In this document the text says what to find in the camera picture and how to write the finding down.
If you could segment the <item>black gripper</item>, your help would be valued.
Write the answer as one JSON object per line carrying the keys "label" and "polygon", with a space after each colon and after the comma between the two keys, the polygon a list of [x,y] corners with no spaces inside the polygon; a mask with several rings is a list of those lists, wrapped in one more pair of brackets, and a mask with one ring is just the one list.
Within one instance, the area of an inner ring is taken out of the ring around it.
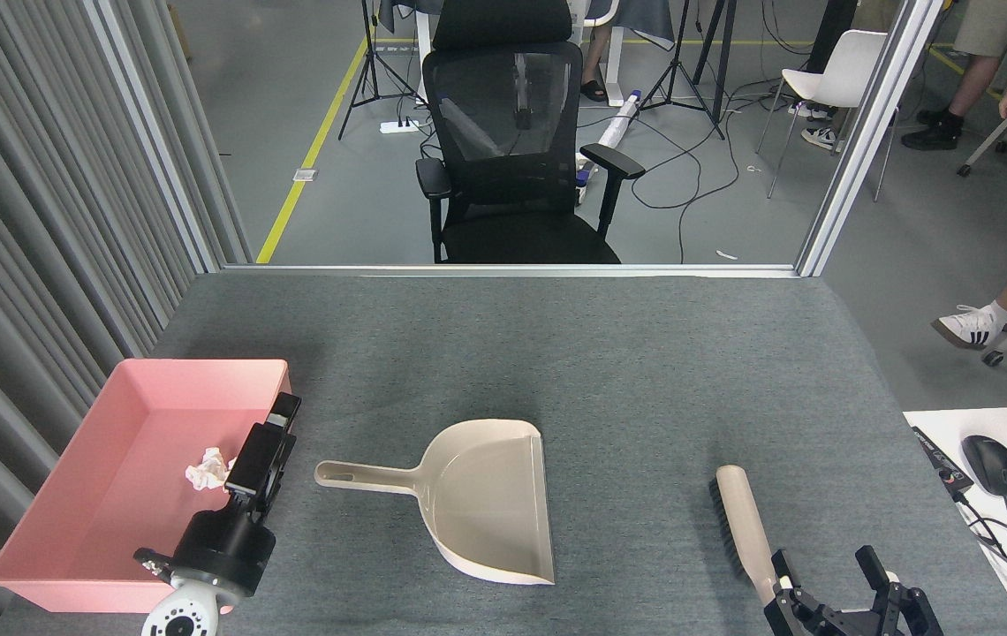
{"label": "black gripper", "polygon": [[905,587],[882,566],[871,546],[854,553],[874,603],[866,613],[838,613],[819,603],[792,571],[785,550],[771,555],[777,583],[773,599],[763,608],[774,635],[943,635],[928,597],[918,587]]}
{"label": "black gripper", "polygon": [[[225,481],[232,496],[254,496],[254,515],[269,515],[295,444],[292,424],[301,399],[280,393],[265,422],[250,429]],[[276,543],[269,528],[242,511],[198,511],[171,559],[173,575],[209,582],[242,597],[260,587]]]}

